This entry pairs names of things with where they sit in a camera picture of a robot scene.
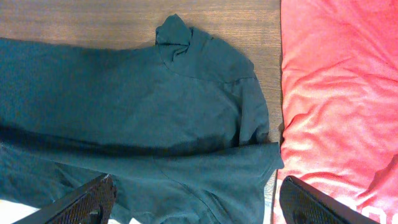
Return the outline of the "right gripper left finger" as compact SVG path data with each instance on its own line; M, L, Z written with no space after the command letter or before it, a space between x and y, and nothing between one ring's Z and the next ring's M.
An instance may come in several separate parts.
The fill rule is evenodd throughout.
M111 175L102 174L14 224L107 224L116 197Z

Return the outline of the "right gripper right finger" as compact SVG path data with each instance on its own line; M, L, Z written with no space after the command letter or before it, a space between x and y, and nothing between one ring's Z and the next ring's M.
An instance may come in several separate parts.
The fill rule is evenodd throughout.
M292 175L282 182L279 203L287 224L377 224Z

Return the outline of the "dark green Nike t-shirt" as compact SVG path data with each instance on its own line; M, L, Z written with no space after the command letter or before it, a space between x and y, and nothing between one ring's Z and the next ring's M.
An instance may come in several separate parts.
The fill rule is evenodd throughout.
M283 168L253 63L176 15L143 49L1 40L1 198L42 208L102 173L120 223L262 223Z

